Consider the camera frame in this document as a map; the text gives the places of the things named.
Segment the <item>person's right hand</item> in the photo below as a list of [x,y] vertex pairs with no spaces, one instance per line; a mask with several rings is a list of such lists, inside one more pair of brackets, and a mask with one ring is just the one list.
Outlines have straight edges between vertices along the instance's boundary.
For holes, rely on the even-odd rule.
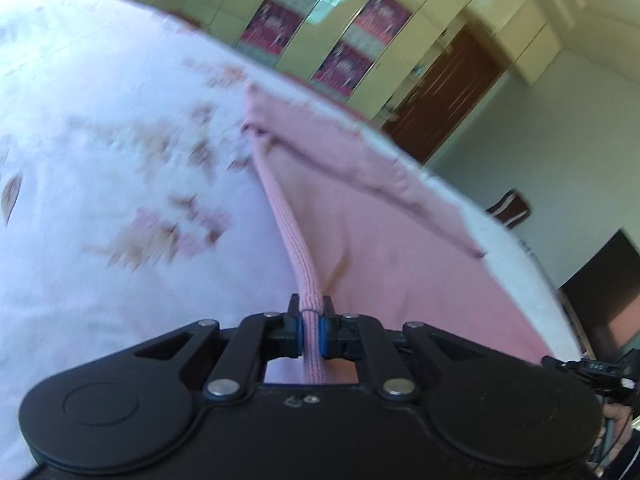
[[632,408],[618,403],[607,403],[602,408],[605,449],[608,457],[614,458],[631,439]]

